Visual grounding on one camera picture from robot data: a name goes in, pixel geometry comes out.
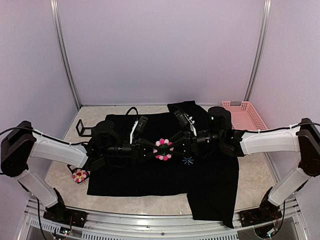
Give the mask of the flower brooch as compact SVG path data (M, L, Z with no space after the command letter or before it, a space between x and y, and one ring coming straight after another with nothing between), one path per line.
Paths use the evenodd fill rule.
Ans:
M155 158L161 161L168 161L172 157L172 142L168 139L161 138L156 141L156 148L153 149L153 153L156 154Z
M83 169L76 168L72 173L72 178L76 183L81 183L88 178L88 173Z

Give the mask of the black t-shirt blue logo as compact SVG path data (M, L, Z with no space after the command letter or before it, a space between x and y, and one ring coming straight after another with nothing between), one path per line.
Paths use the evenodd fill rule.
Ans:
M182 130L174 116L176 105L195 120L197 131L208 129L209 114L195 101L168 104L169 112L146 114L148 121L141 135L153 144L169 139ZM105 120L114 123L114 130L121 137L128 137L135 115L108 114ZM129 159L112 159L90 173L87 195L103 197L174 196L187 194L194 220L222 221L234 228L233 216L239 179L239 162L219 151L192 156L192 163L183 157L172 156L168 160L152 159L131 164Z

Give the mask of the pink plastic basket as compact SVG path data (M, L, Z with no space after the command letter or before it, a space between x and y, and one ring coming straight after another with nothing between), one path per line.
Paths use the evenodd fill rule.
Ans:
M267 130L267 126L249 101L222 101L222 107L231 113L232 128L235 130Z

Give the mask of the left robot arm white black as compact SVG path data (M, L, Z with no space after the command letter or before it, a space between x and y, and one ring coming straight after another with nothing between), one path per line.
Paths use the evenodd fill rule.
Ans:
M67 208L61 194L32 172L28 166L30 158L42 158L66 165L77 170L93 172L105 166L110 159L144 162L161 154L163 150L145 139L134 139L144 124L136 121L130 132L129 140L114 131L109 120L99 122L94 127L82 127L81 137L88 136L88 142L66 142L46 135L32 127L31 122L22 121L18 126L1 132L4 139L0 144L0 169L2 174L16 179L28 192L33 194L39 204L43 204L43 217L70 227L83 228L87 213Z

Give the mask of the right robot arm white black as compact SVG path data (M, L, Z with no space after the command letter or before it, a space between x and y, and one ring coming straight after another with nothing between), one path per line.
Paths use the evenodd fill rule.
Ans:
M199 155L205 150L219 150L230 157L244 157L256 153L296 152L300 161L291 172L263 196L257 208L239 213L241 226L248 227L283 219L286 199L299 191L310 178L320 174L320 133L318 124L308 118L287 127L268 130L237 130L232 128L231 113L223 107L208 110L208 129L198 131L191 116L179 106L169 107L180 125L187 131L172 138L172 147L182 151L165 150L176 156Z

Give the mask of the front aluminium rail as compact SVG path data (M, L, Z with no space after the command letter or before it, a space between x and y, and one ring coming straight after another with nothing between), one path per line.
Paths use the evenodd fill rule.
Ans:
M38 219L44 207L31 198L24 210L14 239L42 239L43 230L47 239L61 236L60 223ZM233 215L234 228L228 228L219 221L193 220L191 215L134 215L101 211L87 212L83 227L72 227L66 240L240 240L257 239L255 231L264 227L257 224L243 227L240 212Z

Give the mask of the right aluminium frame post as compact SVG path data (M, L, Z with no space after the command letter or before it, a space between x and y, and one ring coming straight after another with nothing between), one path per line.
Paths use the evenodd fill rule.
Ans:
M257 80L257 75L258 75L261 59L263 56L266 36L268 32L271 5L272 5L271 0L263 1L263 11L261 15L261 23L260 23L259 32L258 32L257 46L255 49L255 54L252 62L252 68L249 74L248 84L245 89L244 98L242 100L243 102L249 102L254 91L254 86Z

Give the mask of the aluminium frame post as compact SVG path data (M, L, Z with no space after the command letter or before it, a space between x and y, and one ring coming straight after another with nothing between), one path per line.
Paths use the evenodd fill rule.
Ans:
M260 23L259 32L258 32L257 46L255 49L255 54L252 62L252 68L249 74L248 84L245 89L244 98L242 100L243 102L249 102L254 91L254 86L257 80L257 75L258 75L261 59L263 56L266 36L268 32L271 5L272 5L271 0L263 1L263 11L261 15L261 23Z
M71 91L71 96L73 99L73 102L75 104L76 109L79 111L82 107L81 100L77 91L77 87L73 78L70 61L68 58L67 48L64 40L64 34L63 34L63 28L62 28L62 22L60 17L60 11L59 11L59 3L57 0L50 0L50 8L51 8L51 14L53 18L53 24L55 29L55 34L57 38L58 43L58 49L61 56L62 65L64 68L64 72L67 78L67 83L69 86L69 89Z

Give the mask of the left aluminium frame post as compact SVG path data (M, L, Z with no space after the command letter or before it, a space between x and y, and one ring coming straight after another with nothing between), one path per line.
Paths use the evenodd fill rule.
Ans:
M62 28L62 22L60 17L60 11L59 11L59 3L57 0L50 0L50 8L51 8L51 14L53 18L53 24L55 29L55 34L57 38L58 43L58 49L61 56L62 65L64 68L64 72L67 78L67 83L69 86L69 89L71 91L71 96L73 99L73 102L75 104L76 109L79 111L82 107L81 100L77 91L77 87L73 78L70 61L68 58L67 48L64 40L64 34L63 34L63 28Z

